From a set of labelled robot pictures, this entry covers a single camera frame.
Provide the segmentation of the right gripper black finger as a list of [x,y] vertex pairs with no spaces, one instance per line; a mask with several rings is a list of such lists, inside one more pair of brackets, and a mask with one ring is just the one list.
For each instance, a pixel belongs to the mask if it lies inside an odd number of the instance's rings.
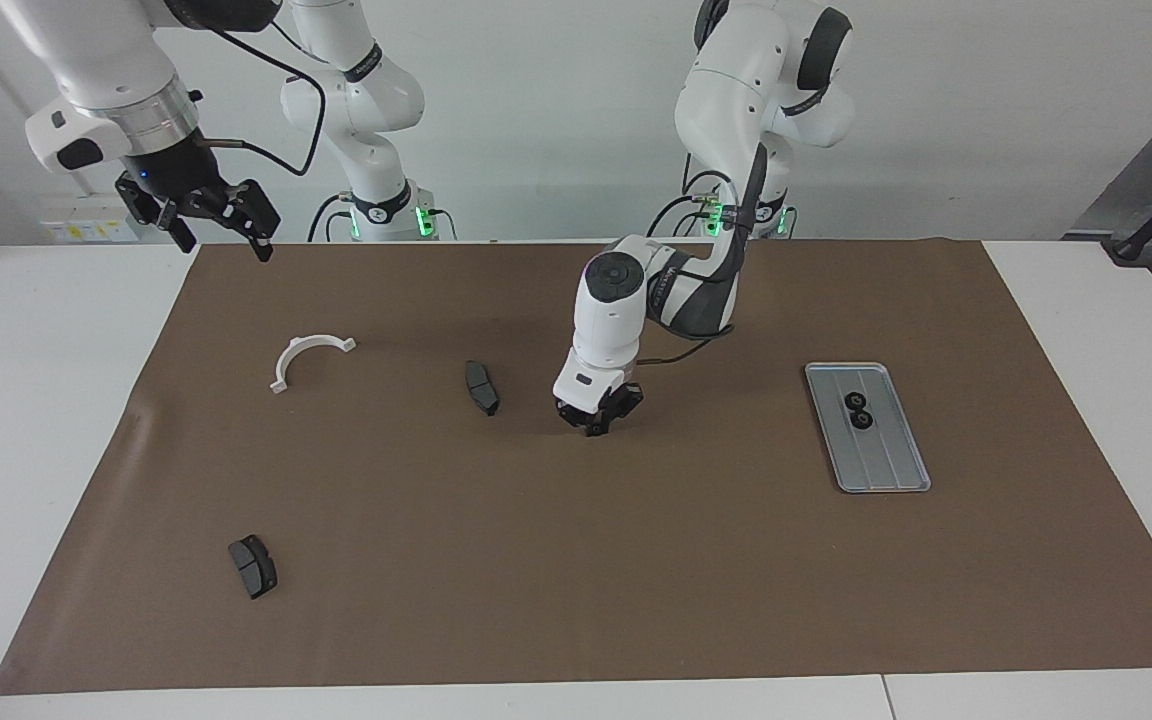
[[159,232],[168,233],[175,247],[182,252],[192,252],[197,245],[194,232],[179,215],[173,200],[159,200],[141,188],[132,179],[119,179],[118,195],[124,202],[134,222],[152,225]]
[[262,184],[256,179],[247,179],[242,183],[227,185],[223,199],[221,227],[241,234],[250,243],[256,259],[270,263],[274,252],[271,238],[279,223],[282,223],[282,217],[274,209]]

